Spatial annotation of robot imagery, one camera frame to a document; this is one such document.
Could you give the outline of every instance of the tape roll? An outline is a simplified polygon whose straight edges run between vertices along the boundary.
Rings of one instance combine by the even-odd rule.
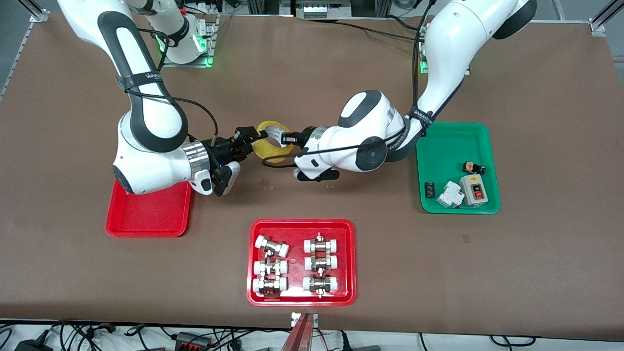
[[[266,131],[269,138],[277,140],[281,145],[281,134],[286,132],[290,133],[290,130],[282,123],[275,121],[264,121],[258,126],[259,131]],[[295,147],[293,144],[285,145],[282,147],[271,145],[266,139],[261,139],[253,143],[253,152],[261,159],[265,159],[271,156],[287,155],[290,154]],[[285,160],[285,157],[279,157],[276,159],[268,160],[269,163],[280,163]]]

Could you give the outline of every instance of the red tray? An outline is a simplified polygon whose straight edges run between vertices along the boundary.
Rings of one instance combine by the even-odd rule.
[[[322,299],[303,290],[303,277],[312,272],[305,271],[303,258],[310,254],[303,252],[303,241],[314,239],[318,232],[325,239],[338,241],[335,255],[338,268],[327,272],[338,278],[338,289],[323,295]],[[272,241],[283,241],[290,245],[288,261],[288,290],[282,291],[275,299],[265,299],[251,289],[254,261],[264,258],[265,253],[254,246],[259,235],[271,237]],[[251,226],[249,237],[249,258],[247,261],[247,301],[254,306],[348,306],[356,298],[355,274],[355,229],[346,219],[258,219]]]
[[[179,237],[187,229],[193,190],[188,182],[145,195],[128,194],[115,180],[106,232],[112,237]]]

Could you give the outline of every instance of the gray floor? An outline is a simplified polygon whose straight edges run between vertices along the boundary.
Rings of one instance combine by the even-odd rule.
[[[42,7],[51,11],[58,11],[59,5],[55,0],[36,0]],[[449,0],[438,1],[432,8],[431,14],[437,13]],[[587,20],[595,15],[606,5],[609,0],[560,0],[563,16],[566,20]],[[405,16],[417,16],[419,10],[405,13],[405,10],[393,6],[391,13]],[[20,43],[29,25],[30,14],[17,0],[0,0],[0,84],[8,77],[11,66],[15,61]],[[556,20],[553,2],[551,0],[539,0],[538,11],[535,19]],[[607,41],[613,54],[613,62],[624,84],[624,11],[615,16],[605,26]]]

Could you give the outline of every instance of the green tray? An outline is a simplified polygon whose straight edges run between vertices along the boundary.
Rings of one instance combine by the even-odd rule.
[[[481,123],[435,122],[427,129],[427,135],[416,143],[418,183],[421,204],[425,211],[435,214],[494,214],[500,210],[499,183],[496,179],[494,156],[490,133]],[[481,206],[455,209],[437,203],[444,185],[450,180],[459,184],[464,162],[473,161],[487,170],[482,176],[488,202]],[[426,182],[436,185],[436,197],[425,198]]]

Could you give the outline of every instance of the brown tabletop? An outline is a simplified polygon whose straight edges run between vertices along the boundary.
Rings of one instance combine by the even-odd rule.
[[[365,89],[410,105],[409,41],[287,17],[235,17],[222,34],[214,67],[163,76],[223,136],[267,119],[335,124]],[[471,68],[438,121],[489,128],[495,215],[425,213],[413,155],[334,187],[251,156],[229,195],[194,197],[184,236],[114,239],[104,222],[128,99],[109,58],[53,13],[0,103],[0,316],[287,327],[297,310],[324,329],[624,339],[624,94],[606,40],[586,24],[530,24]],[[210,137],[209,118],[183,108],[191,134]],[[251,306],[249,228],[267,217],[351,220],[355,303]]]

